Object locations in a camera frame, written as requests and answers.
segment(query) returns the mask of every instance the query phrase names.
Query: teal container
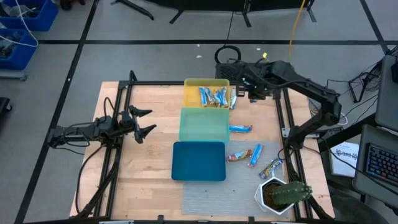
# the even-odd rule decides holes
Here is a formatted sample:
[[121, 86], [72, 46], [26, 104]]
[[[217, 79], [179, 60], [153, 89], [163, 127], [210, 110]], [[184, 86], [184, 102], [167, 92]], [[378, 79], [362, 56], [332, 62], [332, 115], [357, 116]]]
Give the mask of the teal container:
[[182, 108], [180, 141], [229, 141], [229, 110]]

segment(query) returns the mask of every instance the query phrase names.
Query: cactus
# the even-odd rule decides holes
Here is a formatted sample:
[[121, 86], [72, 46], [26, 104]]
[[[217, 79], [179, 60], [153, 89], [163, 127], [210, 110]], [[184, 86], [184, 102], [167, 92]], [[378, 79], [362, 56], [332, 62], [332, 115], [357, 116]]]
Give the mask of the cactus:
[[304, 201], [311, 197], [311, 187], [302, 182], [294, 181], [275, 188], [270, 196], [276, 205], [288, 205]]

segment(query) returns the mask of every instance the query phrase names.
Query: white pot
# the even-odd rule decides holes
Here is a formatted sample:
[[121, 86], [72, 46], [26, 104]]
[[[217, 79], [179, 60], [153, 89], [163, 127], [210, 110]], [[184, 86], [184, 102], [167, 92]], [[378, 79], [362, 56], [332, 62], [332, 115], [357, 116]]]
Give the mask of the white pot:
[[269, 210], [270, 211], [273, 211], [274, 213], [276, 213], [276, 214], [278, 214], [278, 215], [281, 215], [281, 214], [283, 214], [284, 212], [286, 212], [288, 209], [290, 209], [294, 204], [291, 204], [291, 205], [289, 205], [288, 207], [286, 207], [285, 209], [283, 209], [282, 211], [277, 211], [277, 210], [274, 210], [273, 208], [270, 208], [269, 206], [267, 206], [265, 203], [264, 203], [264, 201], [263, 201], [263, 195], [262, 195], [262, 187], [264, 186], [264, 185], [266, 185], [268, 182], [270, 182], [270, 181], [278, 181], [279, 183], [281, 183], [281, 184], [286, 184], [286, 182], [284, 182], [284, 181], [281, 181], [281, 180], [279, 180], [278, 178], [276, 178], [276, 177], [271, 177], [269, 180], [267, 180], [267, 181], [265, 181], [263, 184], [260, 184], [259, 185], [259, 187], [257, 188], [257, 191], [256, 191], [256, 194], [254, 195], [254, 199], [255, 199], [255, 201], [257, 202], [257, 204], [260, 206], [260, 208], [261, 208], [261, 210], [263, 210], [264, 212], [268, 212]]

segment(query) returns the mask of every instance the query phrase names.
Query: yellow container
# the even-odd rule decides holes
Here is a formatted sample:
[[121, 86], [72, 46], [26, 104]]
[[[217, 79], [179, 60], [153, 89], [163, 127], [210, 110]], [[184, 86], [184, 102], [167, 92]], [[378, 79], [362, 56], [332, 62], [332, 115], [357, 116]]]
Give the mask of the yellow container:
[[[229, 89], [229, 80], [218, 78], [187, 78], [184, 81], [184, 107], [201, 108], [199, 87], [208, 87], [212, 94], [216, 89], [226, 86], [226, 99], [228, 101], [228, 109], [231, 104], [231, 90]], [[209, 108], [216, 108], [217, 105], [207, 104]]]

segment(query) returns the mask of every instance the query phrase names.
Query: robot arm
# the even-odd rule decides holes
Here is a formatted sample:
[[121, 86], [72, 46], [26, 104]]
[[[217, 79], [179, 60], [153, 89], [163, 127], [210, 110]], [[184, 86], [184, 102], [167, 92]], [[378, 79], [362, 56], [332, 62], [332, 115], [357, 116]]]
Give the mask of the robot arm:
[[339, 122], [341, 104], [338, 102], [339, 94], [334, 90], [327, 89], [297, 74], [290, 63], [276, 61], [260, 65], [258, 73], [254, 72], [248, 64], [242, 67], [239, 77], [241, 83], [236, 86], [237, 96], [244, 96], [245, 91], [248, 91], [249, 99], [265, 100], [266, 96], [276, 90], [291, 88], [321, 103], [321, 109], [317, 115], [301, 126], [291, 127], [287, 138], [288, 147], [301, 149], [306, 135], [324, 125], [332, 126]]
[[101, 143], [112, 142], [118, 136], [134, 131], [136, 141], [141, 144], [143, 139], [152, 131], [156, 124], [146, 128], [140, 128], [137, 117], [145, 116], [152, 110], [140, 110], [133, 105], [129, 111], [121, 112], [120, 122], [113, 122], [112, 117], [103, 116], [87, 126], [64, 128], [57, 126], [50, 130], [47, 142], [50, 147], [61, 146], [67, 142], [99, 141]]

